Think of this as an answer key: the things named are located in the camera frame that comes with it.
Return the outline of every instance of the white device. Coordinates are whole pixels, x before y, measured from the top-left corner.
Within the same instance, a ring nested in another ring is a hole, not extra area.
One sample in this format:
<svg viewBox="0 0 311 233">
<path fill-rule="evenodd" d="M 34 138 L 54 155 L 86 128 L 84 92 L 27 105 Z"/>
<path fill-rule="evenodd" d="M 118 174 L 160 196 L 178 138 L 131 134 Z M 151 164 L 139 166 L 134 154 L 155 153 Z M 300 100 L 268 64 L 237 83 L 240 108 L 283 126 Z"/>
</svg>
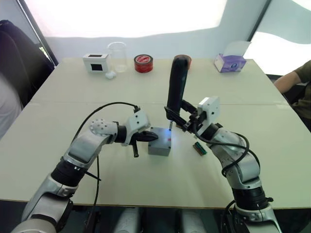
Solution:
<svg viewBox="0 0 311 233">
<path fill-rule="evenodd" d="M 88 72 L 106 73 L 110 68 L 109 54 L 86 54 L 83 56 L 83 62 Z"/>
</svg>

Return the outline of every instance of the purple tissue box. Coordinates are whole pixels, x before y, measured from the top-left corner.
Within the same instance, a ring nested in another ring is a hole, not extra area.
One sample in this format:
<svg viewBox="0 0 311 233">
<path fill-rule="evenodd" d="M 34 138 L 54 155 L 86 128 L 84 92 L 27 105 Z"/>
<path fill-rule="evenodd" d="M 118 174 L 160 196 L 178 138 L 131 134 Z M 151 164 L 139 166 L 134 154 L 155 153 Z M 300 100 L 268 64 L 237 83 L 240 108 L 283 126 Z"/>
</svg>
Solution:
<svg viewBox="0 0 311 233">
<path fill-rule="evenodd" d="M 223 56 L 222 54 L 218 54 L 215 59 L 214 65 L 216 66 L 218 71 L 222 73 L 241 71 L 245 63 L 246 60 L 242 56 Z"/>
</svg>

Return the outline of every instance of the gray box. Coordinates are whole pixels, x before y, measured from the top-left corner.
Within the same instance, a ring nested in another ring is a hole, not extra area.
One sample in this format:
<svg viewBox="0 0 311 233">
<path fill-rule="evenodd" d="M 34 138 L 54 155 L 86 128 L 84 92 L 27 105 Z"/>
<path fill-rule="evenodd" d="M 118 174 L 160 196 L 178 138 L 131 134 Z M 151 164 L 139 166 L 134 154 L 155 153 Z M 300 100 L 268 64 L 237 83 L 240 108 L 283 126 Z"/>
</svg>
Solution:
<svg viewBox="0 0 311 233">
<path fill-rule="evenodd" d="M 168 156 L 172 145 L 172 131 L 158 127 L 151 127 L 150 131 L 156 133 L 158 139 L 148 143 L 148 153 Z"/>
</svg>

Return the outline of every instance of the person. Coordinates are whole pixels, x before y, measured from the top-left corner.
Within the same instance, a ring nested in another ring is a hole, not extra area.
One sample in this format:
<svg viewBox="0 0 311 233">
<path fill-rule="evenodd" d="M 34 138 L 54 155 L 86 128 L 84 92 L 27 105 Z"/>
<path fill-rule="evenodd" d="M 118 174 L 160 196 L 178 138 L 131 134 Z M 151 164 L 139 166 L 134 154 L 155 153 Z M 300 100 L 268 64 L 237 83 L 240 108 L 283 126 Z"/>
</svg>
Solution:
<svg viewBox="0 0 311 233">
<path fill-rule="evenodd" d="M 0 73 L 0 140 L 21 112 L 19 97 Z"/>
<path fill-rule="evenodd" d="M 311 60 L 298 69 L 280 77 L 274 82 L 276 88 L 283 94 L 298 83 L 307 83 L 305 95 L 292 108 L 311 132 Z"/>
</svg>

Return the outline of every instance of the white wall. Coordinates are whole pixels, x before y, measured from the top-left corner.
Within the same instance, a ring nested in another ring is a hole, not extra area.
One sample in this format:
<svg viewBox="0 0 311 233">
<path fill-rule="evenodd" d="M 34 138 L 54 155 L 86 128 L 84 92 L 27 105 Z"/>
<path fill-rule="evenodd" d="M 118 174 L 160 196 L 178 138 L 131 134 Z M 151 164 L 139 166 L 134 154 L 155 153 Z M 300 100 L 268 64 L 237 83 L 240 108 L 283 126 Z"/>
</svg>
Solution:
<svg viewBox="0 0 311 233">
<path fill-rule="evenodd" d="M 46 37 L 46 40 L 59 61 L 64 57 L 104 52 L 106 46 L 114 41 L 127 44 L 129 58 L 141 53 L 154 58 L 173 58 L 177 54 L 187 54 L 193 58 L 214 58 L 229 42 L 248 38 L 265 3 L 266 0 L 227 0 L 220 25 L 216 28 L 139 38 Z M 176 19 L 178 23 L 183 20 L 187 20 L 187 16 Z"/>
<path fill-rule="evenodd" d="M 276 75 L 287 74 L 310 60 L 310 3 L 272 0 L 244 57 L 253 58 L 266 74 Z"/>
<path fill-rule="evenodd" d="M 19 27 L 34 43 L 39 43 L 15 0 L 0 0 L 0 20 L 7 19 Z"/>
</svg>

